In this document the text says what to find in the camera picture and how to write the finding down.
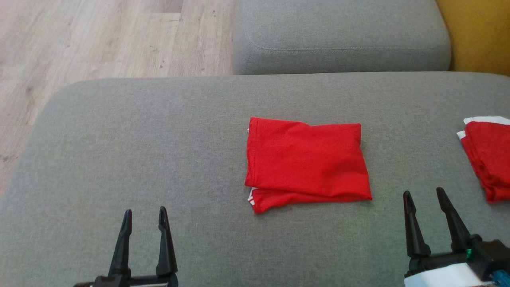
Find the white trim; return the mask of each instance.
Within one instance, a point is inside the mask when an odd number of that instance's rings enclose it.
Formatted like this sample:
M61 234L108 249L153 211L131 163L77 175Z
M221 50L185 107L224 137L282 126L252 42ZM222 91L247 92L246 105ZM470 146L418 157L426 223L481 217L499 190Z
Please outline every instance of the white trim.
M475 116L464 119L464 124L467 125L470 122L495 123L510 126L510 119L502 116Z
M465 131L460 131L457 133L457 136L459 139L463 139L466 137L466 132Z
M489 286L493 283L482 282L467 263L420 272L404 279L405 287L469 287Z
M250 190L250 195L248 196L248 201L250 202L251 205L255 205L255 200L253 199L253 195L251 195L251 192L254 191L255 189L258 189L258 188L252 187Z

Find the folded red fabric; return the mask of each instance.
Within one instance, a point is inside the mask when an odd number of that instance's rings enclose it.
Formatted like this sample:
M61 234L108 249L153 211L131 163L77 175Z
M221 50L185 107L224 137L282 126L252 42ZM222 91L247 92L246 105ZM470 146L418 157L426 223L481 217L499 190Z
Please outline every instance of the folded red fabric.
M255 213L295 203L372 200L361 125L252 117L245 185Z
M510 199L510 120L500 116L464 119L457 133L489 203Z

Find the gray sofa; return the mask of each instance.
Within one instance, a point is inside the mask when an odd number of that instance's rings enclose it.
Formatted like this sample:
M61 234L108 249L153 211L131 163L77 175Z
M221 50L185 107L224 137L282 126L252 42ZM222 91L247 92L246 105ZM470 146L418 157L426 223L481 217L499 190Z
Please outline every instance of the gray sofa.
M434 0L238 0L234 74L435 71L450 39Z
M97 80L41 114L0 203L2 286L72 286L108 271L133 210L130 266L153 274L168 209L181 286L402 286L402 193L425 240L449 250L443 187L472 232L510 244L508 203L489 205L456 136L510 116L510 79L454 72ZM362 124L373 201L256 216L247 202L250 116Z

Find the yellow cushion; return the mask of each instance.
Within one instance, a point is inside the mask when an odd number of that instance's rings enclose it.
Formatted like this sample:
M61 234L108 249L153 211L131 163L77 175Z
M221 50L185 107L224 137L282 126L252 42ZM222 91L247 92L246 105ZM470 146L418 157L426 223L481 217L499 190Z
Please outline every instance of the yellow cushion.
M450 68L510 76L510 0L436 2L450 33Z

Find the red garment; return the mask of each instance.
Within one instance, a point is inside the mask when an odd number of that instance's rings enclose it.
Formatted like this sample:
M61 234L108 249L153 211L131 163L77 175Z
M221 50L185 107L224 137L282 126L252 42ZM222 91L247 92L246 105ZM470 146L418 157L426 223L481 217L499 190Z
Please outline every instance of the red garment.
M372 200L361 125L251 118L245 185L255 213L309 202Z
M470 117L459 132L487 201L510 199L510 120L500 116Z

